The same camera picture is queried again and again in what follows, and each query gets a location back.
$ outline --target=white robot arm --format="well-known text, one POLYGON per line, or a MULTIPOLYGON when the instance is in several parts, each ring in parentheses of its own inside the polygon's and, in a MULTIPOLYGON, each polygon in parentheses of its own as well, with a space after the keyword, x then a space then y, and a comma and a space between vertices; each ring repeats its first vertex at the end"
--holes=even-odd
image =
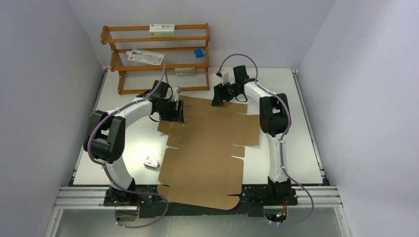
MULTIPOLYGON (((252 84, 252 83, 245 84, 245 95, 252 98, 258 103, 259 103, 260 98, 271 97, 271 95, 262 91, 259 87, 257 87, 255 84, 252 84)), ((284 157, 284 164, 282 165, 280 162, 280 154, 279 154, 279 145, 280 145, 281 136, 282 136, 282 133, 275 134, 275 136, 272 136, 271 134, 266 133, 266 138, 268 139, 269 159, 270 159, 269 179, 272 180, 273 182, 279 182, 279 183, 285 182, 288 179, 288 177, 284 174, 283 169, 281 168, 282 165, 287 167, 287 164, 286 164, 287 163, 287 152, 286 152, 287 136, 284 136, 282 140, 282 147, 283 147, 282 151, 283 151, 283 157, 284 157)))
MULTIPOLYGON (((153 89, 157 86, 158 81, 153 85, 153 89)), ((107 112, 95 111, 90 119, 86 137, 84 139, 84 150, 87 151, 87 144, 90 136, 93 136, 91 150, 96 159, 100 159, 101 163, 106 166, 107 171, 113 181, 123 189, 135 191, 135 181, 128 173, 122 153, 125 146, 125 130, 134 122, 142 117, 152 115, 154 112, 159 113, 160 120, 184 122, 183 117, 183 101, 178 100, 180 87, 172 88, 170 99, 166 99, 169 85, 161 82, 159 88, 145 101, 144 97, 149 93, 146 91, 138 95, 133 101, 132 106, 120 111, 119 109, 107 112), (105 124, 100 127, 96 134, 92 134, 95 127, 108 114, 116 113, 106 120, 105 124)), ((116 200, 116 204, 127 205, 133 201, 130 193, 122 191, 111 182, 111 188, 106 193, 106 199, 116 200)))
MULTIPOLYGON (((240 94, 245 96, 246 101, 248 96, 259 104, 260 128, 266 133, 269 144, 270 169, 268 182, 283 183, 286 184, 288 188, 291 188, 291 183, 282 169, 283 166, 287 167, 285 151, 287 136, 284 136, 282 141, 280 140, 283 132, 288 126, 288 118, 285 109, 273 96, 260 89, 255 83, 250 83, 254 81, 254 79, 249 78, 244 65, 234 67, 233 71, 235 78, 235 83, 233 84, 228 82, 227 73, 217 73, 217 75, 222 78, 222 83, 214 86, 214 99, 212 100, 211 105, 222 106, 223 101, 229 102, 240 94), (279 145, 281 142, 283 146, 283 164, 280 162, 279 154, 279 145)), ((288 106, 285 94, 277 94, 277 96, 281 97, 288 106)))

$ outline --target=product box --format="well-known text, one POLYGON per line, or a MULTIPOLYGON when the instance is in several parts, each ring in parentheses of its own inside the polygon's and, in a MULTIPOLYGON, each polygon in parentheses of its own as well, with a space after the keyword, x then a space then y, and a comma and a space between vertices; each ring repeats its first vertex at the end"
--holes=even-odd
POLYGON ((175 68, 174 72, 175 72, 175 75, 178 77, 196 75, 195 68, 175 68))
POLYGON ((173 24, 151 24, 150 25, 151 37, 174 37, 173 24))

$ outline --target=cardboard box blank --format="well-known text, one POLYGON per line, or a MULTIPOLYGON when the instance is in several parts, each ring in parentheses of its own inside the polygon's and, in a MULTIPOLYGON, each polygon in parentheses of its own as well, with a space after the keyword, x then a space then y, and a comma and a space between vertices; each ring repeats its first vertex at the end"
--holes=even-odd
POLYGON ((157 190, 171 202, 228 210, 239 202, 244 146, 259 144, 259 116, 247 105, 180 96, 185 124, 160 122, 169 135, 157 190))

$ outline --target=white tabletop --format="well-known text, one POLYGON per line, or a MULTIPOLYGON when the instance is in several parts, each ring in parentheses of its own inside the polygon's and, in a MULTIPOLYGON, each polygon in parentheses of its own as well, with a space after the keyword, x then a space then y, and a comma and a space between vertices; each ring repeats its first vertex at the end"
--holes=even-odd
MULTIPOLYGON (((234 82, 232 68, 224 68, 229 72, 230 81, 234 82)), ((247 68, 250 77, 254 77, 255 70, 247 68)), ((211 88, 220 83, 215 75, 216 68, 209 69, 209 82, 211 88)), ((161 72, 133 72, 128 73, 124 89, 150 88, 153 81, 159 79, 161 72)), ((298 96, 297 88, 290 69, 261 68, 259 81, 267 89, 277 93, 285 93, 288 97, 292 126, 287 138, 287 162, 289 174, 303 184, 321 184, 322 177, 307 128, 306 120, 298 96)), ((205 77, 176 77, 169 75, 172 86, 198 86, 205 84, 205 77)), ((136 95, 119 95, 117 93, 118 73, 108 72, 100 93, 97 110, 108 111, 121 107, 132 101, 136 95)), ((182 92, 186 96, 198 98, 213 98, 213 90, 182 92)), ((248 114, 258 114, 258 104, 249 99, 248 114)), ((131 176, 136 184, 160 184, 159 171, 145 168, 143 163, 147 157, 157 158, 161 164, 166 149, 168 136, 157 131, 157 122, 149 118, 141 118, 126 130, 126 143, 123 158, 131 176)), ((244 184, 266 184, 269 173, 269 151, 266 135, 260 131, 259 146, 246 147, 244 160, 244 184)), ((99 165, 82 152, 77 168, 74 185, 108 185, 109 180, 99 165)))

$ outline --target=gray wall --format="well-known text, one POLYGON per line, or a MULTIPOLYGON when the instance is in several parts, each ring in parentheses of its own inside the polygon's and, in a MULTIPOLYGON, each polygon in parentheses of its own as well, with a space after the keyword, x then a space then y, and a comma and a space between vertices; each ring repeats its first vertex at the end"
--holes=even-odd
POLYGON ((43 236, 103 69, 66 0, 0 3, 1 236, 43 236))
POLYGON ((298 79, 357 236, 418 236, 419 8, 337 0, 298 79))
MULTIPOLYGON (((297 68, 335 0, 70 0, 103 65, 109 45, 103 25, 201 24, 211 28, 211 65, 232 53, 251 56, 260 67, 297 68)), ((226 66, 247 60, 232 58, 226 66)))

